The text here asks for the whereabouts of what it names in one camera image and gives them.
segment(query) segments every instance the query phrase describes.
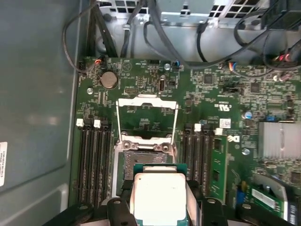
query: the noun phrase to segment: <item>wire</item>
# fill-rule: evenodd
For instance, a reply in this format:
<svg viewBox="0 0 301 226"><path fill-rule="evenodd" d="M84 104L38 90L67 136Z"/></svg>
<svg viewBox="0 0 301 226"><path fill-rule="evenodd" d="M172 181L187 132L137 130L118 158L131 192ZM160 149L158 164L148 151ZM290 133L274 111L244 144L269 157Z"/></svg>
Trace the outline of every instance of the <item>wire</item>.
<svg viewBox="0 0 301 226"><path fill-rule="evenodd" d="M233 62L229 62L229 69L230 71L235 74L235 75L238 75L238 76L241 76L241 77L244 77L244 78L247 78L247 79L258 79L258 78L262 78L262 77L265 77L265 76L268 76L268 75L271 75L274 70L269 70L268 72L266 73L263 73L263 74L258 74L258 75L247 75L247 74L240 74L238 73L236 70L235 70L235 67L236 67L236 63L233 63Z"/></svg>
<svg viewBox="0 0 301 226"><path fill-rule="evenodd" d="M293 67L277 67L277 66L271 65L268 62L268 59L266 57L266 54L267 54L267 48L266 48L266 46L267 46L267 42L268 42L269 36L270 36L270 34L267 35L267 37L266 37L266 39L264 41L264 44L263 44L263 62L264 62L264 64L268 68L271 68L271 69L274 69L274 70L277 70L277 71L281 71L281 72L286 72L286 71L291 71L291 70L296 70L296 69L301 68L301 65L293 66Z"/></svg>
<svg viewBox="0 0 301 226"><path fill-rule="evenodd" d="M94 12L95 21L103 38L103 43L108 56L118 57L112 36L104 20L103 13L99 7L93 8L92 11Z"/></svg>
<svg viewBox="0 0 301 226"><path fill-rule="evenodd" d="M94 68L94 66L96 65L96 63L90 65L86 70L81 70L79 69L72 61L68 49L67 49L67 42L66 42L66 33L67 33L67 29L68 27L77 19L81 18L82 16L86 15L93 7L97 6L97 2L94 2L92 5L90 5L87 9L85 9L84 11L82 11L80 14L78 14L77 16L75 16L74 18L72 18L68 23L65 24L64 28L63 28L63 34L62 34L62 41L63 41L63 49L64 49L64 53L66 55L66 58L69 62L69 64L77 71L80 73L87 73L89 72L91 69Z"/></svg>
<svg viewBox="0 0 301 226"><path fill-rule="evenodd" d="M161 58L173 61L174 59L171 59L171 58L165 56L164 54L162 54L155 47L153 47L153 45L148 41L148 39L147 39L147 26L150 25L150 24L151 24L151 22L148 21L143 26L143 38L144 38L145 44L148 46L148 48L150 48L154 53L156 53Z"/></svg>
<svg viewBox="0 0 301 226"><path fill-rule="evenodd" d="M211 66L214 66L214 65L217 65L217 64L221 64L221 63L229 60L230 58L233 58L233 57L237 56L238 54L244 52L251 45L258 42L260 39L262 39L263 37L265 37L269 33L269 30L264 31L263 33L258 35L254 40L249 42L246 46L244 46L241 49L239 49L238 51L230 54L229 56L223 57L223 58L221 58L219 60L215 60L213 62L208 62L208 63L204 62L204 63L198 63L197 65L196 64L190 64L189 65L185 62L185 60L177 52L177 50L174 48L174 46L172 45L169 38L166 36L166 34L165 34L165 32L164 32L164 30L161 26L160 17L158 16L154 0L147 0L147 2L148 2L148 6L149 6L150 16L153 20L153 24L155 26L155 29L157 30L157 33L158 33L161 41L167 47L167 49L169 50L171 55L173 55L176 59L178 59L185 67L188 67L190 69L198 70L198 69L208 68L208 67L211 67Z"/></svg>
<svg viewBox="0 0 301 226"><path fill-rule="evenodd" d="M241 46L241 47L245 47L246 45L248 45L248 43L244 42L242 40L242 38L239 36L238 34L238 27L240 24L242 24L246 19L250 18L250 17L253 17L253 16L261 16L263 15L264 13L266 12L266 10L258 10L258 11L255 11L255 12L251 12L247 15L245 15L243 18L241 18L238 23L235 25L234 27L234 38L236 40L236 42ZM261 55L256 49L250 47L249 48L250 51L253 51L255 53L257 53L258 55Z"/></svg>
<svg viewBox="0 0 301 226"><path fill-rule="evenodd" d="M208 20L204 24L199 24L197 28L197 50L198 50L198 55L203 62L208 62L201 50L201 35L206 30L207 26L208 26Z"/></svg>
<svg viewBox="0 0 301 226"><path fill-rule="evenodd" d="M295 57L296 57L296 53L298 53L298 50L300 51L301 50L301 39L299 41L297 41L290 49L289 51L289 59L290 60L294 60Z"/></svg>
<svg viewBox="0 0 301 226"><path fill-rule="evenodd" d="M139 1L138 5L135 7L135 9L131 13L130 17L128 18L127 23L126 23L127 25L131 25L134 18L137 16L137 14L142 9L143 5L144 5L144 0ZM124 31L123 45L122 45L121 53L120 53L121 58L124 58L124 57L127 56L127 48L128 48L128 43L129 43L129 40L130 40L130 36L131 36L131 32L129 30L125 30Z"/></svg>

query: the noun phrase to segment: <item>screw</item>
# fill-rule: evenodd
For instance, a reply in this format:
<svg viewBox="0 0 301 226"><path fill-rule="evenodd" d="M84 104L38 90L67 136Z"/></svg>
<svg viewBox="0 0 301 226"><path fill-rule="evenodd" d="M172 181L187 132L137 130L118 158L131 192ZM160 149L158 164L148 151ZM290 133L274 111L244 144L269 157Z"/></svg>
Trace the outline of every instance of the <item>screw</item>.
<svg viewBox="0 0 301 226"><path fill-rule="evenodd" d="M251 209L251 206L249 204L243 204L243 208L247 209L247 210L250 210Z"/></svg>
<svg viewBox="0 0 301 226"><path fill-rule="evenodd" d="M215 204L215 200L214 199L208 199L207 202L209 202L211 204Z"/></svg>
<svg viewBox="0 0 301 226"><path fill-rule="evenodd" d="M170 64L164 64L164 70L169 71L170 70Z"/></svg>
<svg viewBox="0 0 301 226"><path fill-rule="evenodd" d="M241 153L243 155L249 155L250 154L250 150L245 148Z"/></svg>
<svg viewBox="0 0 301 226"><path fill-rule="evenodd" d="M85 205L84 206L80 206L79 209L80 210L85 210L85 209L88 209L88 206L85 206Z"/></svg>
<svg viewBox="0 0 301 226"><path fill-rule="evenodd" d="M167 152L169 150L169 147L167 145L163 146L163 151Z"/></svg>
<svg viewBox="0 0 301 226"><path fill-rule="evenodd" d="M124 148L129 148L129 147L130 147L130 143L127 142L127 141L124 142L124 143L123 143L123 147L124 147Z"/></svg>
<svg viewBox="0 0 301 226"><path fill-rule="evenodd" d="M89 95L93 94L93 89L92 89L92 88L87 88L87 93L88 93Z"/></svg>

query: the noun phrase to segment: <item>green circuit board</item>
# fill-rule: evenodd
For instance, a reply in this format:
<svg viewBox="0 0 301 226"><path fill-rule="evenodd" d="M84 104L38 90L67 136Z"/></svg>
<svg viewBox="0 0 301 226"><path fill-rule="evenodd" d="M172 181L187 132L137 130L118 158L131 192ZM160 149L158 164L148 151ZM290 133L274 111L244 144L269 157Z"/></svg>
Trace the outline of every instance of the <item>green circuit board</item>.
<svg viewBox="0 0 301 226"><path fill-rule="evenodd" d="M82 67L95 60L87 57ZM213 132L219 130L221 134L213 134L210 137L211 146L206 147L210 155L210 167L206 169L209 196L235 207L237 185L242 182L249 184L253 173L279 176L296 191L299 190L301 161L261 158L258 155L258 137L259 122L265 121L268 116L287 123L301 121L301 73L294 71L289 81L281 82L277 79L281 72L265 78L245 79L232 74L227 66L190 70L171 65L170 70L165 70L165 64L170 62L108 58L105 67L97 65L87 75L79 75L76 119L86 122L101 120L106 130L98 134L102 136L102 140L98 141L96 132L87 130L83 133L78 127L74 129L70 205L88 200L94 205L97 203L97 206L110 196L114 145L118 140L116 101L139 94L157 95L162 100L178 103L175 130L177 162L191 161L194 164L194 157L188 155L192 148L190 135L187 135L189 125L201 124ZM238 65L236 70L241 74L253 75L267 69L263 66ZM118 78L113 89L105 89L100 83L100 77L106 71L114 72ZM87 93L88 88L93 89L92 94ZM288 111L288 99L293 101L293 111ZM245 112L251 112L252 118L246 119ZM157 109L149 105L124 106L120 107L119 114L122 130L134 136L163 137L172 131L174 111L171 109ZM124 156L120 156L119 162L124 162L122 158ZM119 165L118 168L121 172L124 166ZM297 174L294 180L292 173Z"/></svg>

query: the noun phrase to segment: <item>ram slot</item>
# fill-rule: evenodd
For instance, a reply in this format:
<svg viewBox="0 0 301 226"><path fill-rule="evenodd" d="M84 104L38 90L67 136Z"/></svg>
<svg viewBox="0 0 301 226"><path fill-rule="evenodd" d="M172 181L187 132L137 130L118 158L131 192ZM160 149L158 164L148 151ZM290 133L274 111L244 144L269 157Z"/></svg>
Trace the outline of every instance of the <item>ram slot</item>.
<svg viewBox="0 0 301 226"><path fill-rule="evenodd" d="M103 132L98 131L98 142L96 152L96 172L95 172L95 193L94 193L94 207L98 208L102 201L102 180L103 180Z"/></svg>
<svg viewBox="0 0 301 226"><path fill-rule="evenodd" d="M211 155L213 146L213 137L210 135L204 135L202 139L203 143L203 172L202 172L202 191L203 195L209 195L210 186L210 167L211 167Z"/></svg>
<svg viewBox="0 0 301 226"><path fill-rule="evenodd" d="M110 166L110 158L111 158L111 127L110 124L105 126L103 129L103 195L102 200L109 198L109 187L108 177L109 177L109 166Z"/></svg>
<svg viewBox="0 0 301 226"><path fill-rule="evenodd" d="M79 167L79 202L85 202L87 198L87 163L91 145L91 130L84 129L82 135Z"/></svg>
<svg viewBox="0 0 301 226"><path fill-rule="evenodd" d="M202 139L200 132L196 132L194 135L194 177L201 184L203 174L203 153L202 153Z"/></svg>
<svg viewBox="0 0 301 226"><path fill-rule="evenodd" d="M193 135L192 131L189 128L190 125L185 125L184 128L184 134L183 134L183 162L186 163L187 165L187 174L186 174L186 179L187 180L192 180L193 179Z"/></svg>
<svg viewBox="0 0 301 226"><path fill-rule="evenodd" d="M89 164L87 172L87 202L93 204L94 202L94 192L95 192L95 166L96 166L96 152L97 152L97 131L91 131L91 148L89 153Z"/></svg>

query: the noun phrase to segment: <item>logo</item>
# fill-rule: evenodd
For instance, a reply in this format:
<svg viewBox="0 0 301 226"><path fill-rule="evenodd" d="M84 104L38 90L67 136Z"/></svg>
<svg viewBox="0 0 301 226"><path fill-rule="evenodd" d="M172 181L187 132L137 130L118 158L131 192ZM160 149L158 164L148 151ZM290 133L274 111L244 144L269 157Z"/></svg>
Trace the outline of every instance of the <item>logo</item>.
<svg viewBox="0 0 301 226"><path fill-rule="evenodd" d="M220 111L221 112L229 112L230 111L230 107L229 105L219 105Z"/></svg>
<svg viewBox="0 0 301 226"><path fill-rule="evenodd" d="M229 112L230 108L232 107L232 105L225 105L225 104L215 104L215 107L218 107L220 109L221 112Z"/></svg>
<svg viewBox="0 0 301 226"><path fill-rule="evenodd" d="M229 136L227 136L227 140L229 141L229 142L236 142L236 143L239 143L239 141L240 141L240 137L239 136L231 136L231 135L229 135Z"/></svg>

